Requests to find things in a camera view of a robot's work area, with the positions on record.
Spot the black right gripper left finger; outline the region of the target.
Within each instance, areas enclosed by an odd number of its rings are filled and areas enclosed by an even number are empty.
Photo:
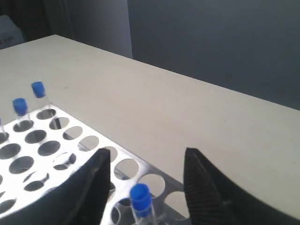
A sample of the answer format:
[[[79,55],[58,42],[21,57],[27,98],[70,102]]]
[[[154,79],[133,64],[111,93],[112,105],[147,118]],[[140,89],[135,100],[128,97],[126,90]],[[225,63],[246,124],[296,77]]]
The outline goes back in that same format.
[[[110,151],[98,149],[70,178],[2,225],[98,225],[110,189]]]

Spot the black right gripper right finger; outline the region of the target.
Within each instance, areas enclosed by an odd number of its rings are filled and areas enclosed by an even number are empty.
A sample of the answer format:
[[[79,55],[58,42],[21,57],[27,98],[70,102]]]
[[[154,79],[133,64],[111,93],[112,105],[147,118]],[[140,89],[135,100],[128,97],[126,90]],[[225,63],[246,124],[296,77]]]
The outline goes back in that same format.
[[[185,150],[183,185],[193,225],[300,223],[240,188],[196,148]]]

